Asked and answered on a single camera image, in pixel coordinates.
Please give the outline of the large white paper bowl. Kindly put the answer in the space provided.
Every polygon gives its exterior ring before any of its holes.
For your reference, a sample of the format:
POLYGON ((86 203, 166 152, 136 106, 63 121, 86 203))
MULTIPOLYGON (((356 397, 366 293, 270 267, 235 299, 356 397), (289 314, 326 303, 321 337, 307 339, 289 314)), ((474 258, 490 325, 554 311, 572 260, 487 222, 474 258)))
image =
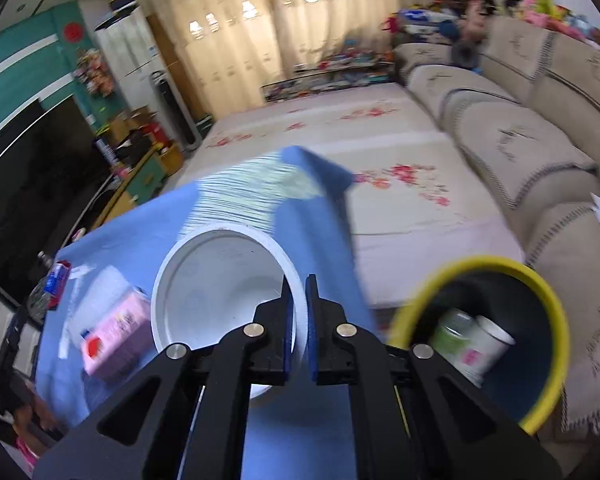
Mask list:
POLYGON ((155 347, 216 344, 252 321, 259 304, 276 299, 287 278, 294 298, 289 378, 298 375, 308 340, 306 292, 294 264, 271 235, 251 226, 215 222, 179 240, 161 263, 151 295, 155 347))

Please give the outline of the green label plastic bottle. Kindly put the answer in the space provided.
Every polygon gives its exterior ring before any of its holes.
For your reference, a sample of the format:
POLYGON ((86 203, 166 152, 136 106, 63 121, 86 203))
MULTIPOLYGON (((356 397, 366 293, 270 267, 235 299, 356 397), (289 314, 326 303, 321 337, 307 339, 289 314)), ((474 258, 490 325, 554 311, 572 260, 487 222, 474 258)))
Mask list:
POLYGON ((439 320, 429 345, 457 370, 468 370, 476 356, 476 320, 464 311, 451 309, 439 320))

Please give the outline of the white milk carton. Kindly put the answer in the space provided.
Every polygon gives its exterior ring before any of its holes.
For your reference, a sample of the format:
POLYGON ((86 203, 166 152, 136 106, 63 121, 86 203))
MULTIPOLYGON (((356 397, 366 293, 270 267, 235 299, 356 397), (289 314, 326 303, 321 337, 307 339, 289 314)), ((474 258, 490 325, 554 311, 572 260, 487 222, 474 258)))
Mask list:
POLYGON ((477 327, 474 331, 476 356, 468 370, 458 370, 472 384, 480 387, 484 376, 496 361, 513 347, 515 339, 484 316, 475 318, 477 327))

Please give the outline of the yellow rimmed blue trash bin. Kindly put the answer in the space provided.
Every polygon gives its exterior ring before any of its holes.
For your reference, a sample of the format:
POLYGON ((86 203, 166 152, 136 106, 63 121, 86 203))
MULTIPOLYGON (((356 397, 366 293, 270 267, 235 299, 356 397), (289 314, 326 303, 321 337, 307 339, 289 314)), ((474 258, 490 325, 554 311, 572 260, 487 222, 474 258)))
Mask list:
POLYGON ((436 340, 527 434, 550 418, 567 376, 569 328, 556 292, 528 266, 482 255, 430 274, 394 315, 388 341, 409 349, 436 340))

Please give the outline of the blue tablecloth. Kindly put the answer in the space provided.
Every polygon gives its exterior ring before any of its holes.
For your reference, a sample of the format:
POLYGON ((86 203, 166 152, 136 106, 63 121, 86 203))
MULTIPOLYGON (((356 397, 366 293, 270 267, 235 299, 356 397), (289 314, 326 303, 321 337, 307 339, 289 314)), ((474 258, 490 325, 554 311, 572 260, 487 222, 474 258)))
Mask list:
POLYGON ((292 146, 162 194, 89 232, 59 258, 71 266, 46 315, 35 389, 66 428, 83 419, 169 344, 198 349, 249 323, 284 287, 294 298, 291 371, 280 388, 251 390, 242 476, 352 479, 349 391, 310 373, 304 284, 347 320, 376 325, 355 273, 346 193, 350 171, 292 146), (81 348, 131 290, 150 301, 147 350, 113 378, 87 374, 81 348))

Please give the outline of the floral cream floor mat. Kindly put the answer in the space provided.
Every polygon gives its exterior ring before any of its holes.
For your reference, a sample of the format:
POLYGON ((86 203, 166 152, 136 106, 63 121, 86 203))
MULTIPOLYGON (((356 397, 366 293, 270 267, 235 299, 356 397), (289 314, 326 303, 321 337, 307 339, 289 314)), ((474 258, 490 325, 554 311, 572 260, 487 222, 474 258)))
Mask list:
POLYGON ((288 146, 347 169, 356 268, 375 309, 399 307, 461 258, 522 249, 451 137, 397 84, 295 99, 219 120, 178 170, 182 186, 288 146))

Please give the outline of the pink strawberry milk carton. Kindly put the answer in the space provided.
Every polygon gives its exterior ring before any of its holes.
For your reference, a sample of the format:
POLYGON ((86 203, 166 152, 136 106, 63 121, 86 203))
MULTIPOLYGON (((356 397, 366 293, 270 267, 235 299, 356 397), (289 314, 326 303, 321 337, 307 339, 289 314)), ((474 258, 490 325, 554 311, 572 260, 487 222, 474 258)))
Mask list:
POLYGON ((84 372, 108 380, 126 370, 153 344, 150 301, 132 289, 82 342, 84 372))

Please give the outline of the black tower fan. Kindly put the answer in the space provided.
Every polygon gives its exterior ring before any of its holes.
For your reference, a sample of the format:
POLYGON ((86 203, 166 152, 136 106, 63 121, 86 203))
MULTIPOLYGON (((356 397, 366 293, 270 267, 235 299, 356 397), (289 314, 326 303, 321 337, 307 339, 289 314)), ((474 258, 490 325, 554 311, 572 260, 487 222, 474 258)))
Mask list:
POLYGON ((181 146, 186 152, 196 151, 201 144, 201 136, 178 90, 172 86, 164 70, 154 70, 151 83, 174 125, 181 146))

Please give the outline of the low glass shelf with books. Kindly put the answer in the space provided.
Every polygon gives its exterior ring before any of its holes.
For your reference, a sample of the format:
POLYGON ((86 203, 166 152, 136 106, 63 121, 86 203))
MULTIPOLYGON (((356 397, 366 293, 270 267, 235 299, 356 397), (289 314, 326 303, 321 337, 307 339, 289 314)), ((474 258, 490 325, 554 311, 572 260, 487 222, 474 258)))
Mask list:
POLYGON ((395 79, 392 53, 349 51, 325 58, 314 68, 297 70, 292 77, 264 84, 261 93, 265 102, 277 103, 395 79))

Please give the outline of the blue tissue box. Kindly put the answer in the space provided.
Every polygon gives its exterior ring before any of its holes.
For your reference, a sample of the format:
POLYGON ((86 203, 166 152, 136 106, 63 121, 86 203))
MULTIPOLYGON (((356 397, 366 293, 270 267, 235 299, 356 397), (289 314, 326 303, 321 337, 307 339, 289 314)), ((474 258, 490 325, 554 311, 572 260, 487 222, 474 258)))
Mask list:
POLYGON ((56 310, 64 293, 71 272, 71 263, 67 260, 59 260, 54 263, 47 274, 43 287, 43 296, 47 310, 56 310))

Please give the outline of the beige embroidered curtain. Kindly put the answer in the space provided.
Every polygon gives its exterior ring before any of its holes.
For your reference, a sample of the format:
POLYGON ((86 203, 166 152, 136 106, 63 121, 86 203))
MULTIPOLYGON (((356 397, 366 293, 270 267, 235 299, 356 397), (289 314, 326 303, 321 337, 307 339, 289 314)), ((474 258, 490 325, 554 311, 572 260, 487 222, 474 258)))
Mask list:
POLYGON ((349 48, 382 51, 390 15, 427 0, 136 0, 156 18, 216 119, 262 105, 265 84, 349 48))

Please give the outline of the green yellow tv cabinet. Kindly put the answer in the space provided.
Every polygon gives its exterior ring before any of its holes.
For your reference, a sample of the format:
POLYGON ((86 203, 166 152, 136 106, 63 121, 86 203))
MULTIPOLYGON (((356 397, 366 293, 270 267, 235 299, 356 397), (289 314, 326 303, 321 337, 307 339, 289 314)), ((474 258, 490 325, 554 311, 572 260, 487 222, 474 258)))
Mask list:
MULTIPOLYGON (((29 273, 28 276, 31 275, 36 280, 32 282, 32 278, 27 278, 27 283, 24 283, 27 285, 28 297, 31 292, 35 292, 35 287, 42 289, 43 278, 46 278, 48 269, 53 264, 57 253, 61 248, 77 240, 79 233, 91 232, 159 195, 170 175, 175 172, 164 164, 166 159, 175 154, 177 164, 174 167, 176 169, 180 169, 183 161, 182 154, 175 144, 168 150, 164 148, 160 151, 159 148, 163 148, 163 146, 158 144, 147 150, 124 179, 109 173, 104 180, 98 178, 95 183, 87 183, 88 185, 80 196, 78 194, 72 196, 71 198, 75 198, 75 200, 59 211, 59 214, 56 214, 54 219, 57 222, 46 220, 42 222, 43 228, 48 226, 55 229, 45 237, 44 245, 35 246, 38 250, 35 252, 35 261, 32 261, 31 269, 28 269, 32 273, 29 273)), ((1 312, 7 309, 6 301, 6 299, 0 300, 1 312)), ((18 373, 29 378, 35 375, 36 360, 38 359, 36 352, 38 352, 45 318, 45 311, 38 312, 35 310, 37 308, 33 308, 34 312, 29 314, 28 325, 23 331, 21 347, 14 364, 18 373)), ((6 337, 7 322, 12 321, 13 315, 0 314, 5 318, 4 330, 0 329, 0 344, 6 337)))

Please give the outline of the black flat television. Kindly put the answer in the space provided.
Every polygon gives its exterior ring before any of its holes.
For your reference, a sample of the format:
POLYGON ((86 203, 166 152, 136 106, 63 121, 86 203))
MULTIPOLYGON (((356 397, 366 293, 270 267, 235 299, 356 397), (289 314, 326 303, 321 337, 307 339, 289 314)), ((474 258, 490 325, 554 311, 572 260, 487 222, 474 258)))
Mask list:
POLYGON ((73 96, 23 112, 0 133, 0 295, 24 304, 111 177, 73 96))

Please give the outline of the pile of plush toys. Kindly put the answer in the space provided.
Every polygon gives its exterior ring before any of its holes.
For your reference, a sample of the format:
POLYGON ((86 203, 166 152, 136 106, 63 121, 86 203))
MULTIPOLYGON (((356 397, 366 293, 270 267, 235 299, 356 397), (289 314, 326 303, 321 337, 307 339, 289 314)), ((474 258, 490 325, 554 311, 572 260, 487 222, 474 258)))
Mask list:
POLYGON ((432 0, 391 14, 390 48, 415 46, 402 64, 431 56, 442 47, 442 64, 478 73, 479 54, 488 42, 492 18, 514 18, 549 32, 558 32, 600 52, 600 29, 554 0, 432 0))

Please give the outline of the beige sectional sofa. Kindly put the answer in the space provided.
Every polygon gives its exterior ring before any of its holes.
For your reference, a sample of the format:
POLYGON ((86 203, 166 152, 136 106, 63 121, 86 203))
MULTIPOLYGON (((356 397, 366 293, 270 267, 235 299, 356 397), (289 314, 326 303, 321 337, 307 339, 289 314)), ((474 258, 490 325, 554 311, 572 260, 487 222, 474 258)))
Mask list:
POLYGON ((600 51, 516 18, 490 19, 476 72, 446 44, 407 42, 396 74, 449 133, 562 302, 570 369, 555 434, 600 432, 600 51))

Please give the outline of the hanging flower decoration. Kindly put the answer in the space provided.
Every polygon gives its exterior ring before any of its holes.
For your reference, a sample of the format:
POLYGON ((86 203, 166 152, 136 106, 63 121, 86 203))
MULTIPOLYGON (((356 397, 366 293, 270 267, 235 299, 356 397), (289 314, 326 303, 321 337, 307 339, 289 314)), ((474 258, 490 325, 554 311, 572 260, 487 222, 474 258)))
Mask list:
POLYGON ((111 77, 104 57, 98 49, 81 52, 73 77, 84 85, 91 96, 106 98, 114 93, 114 78, 111 77))

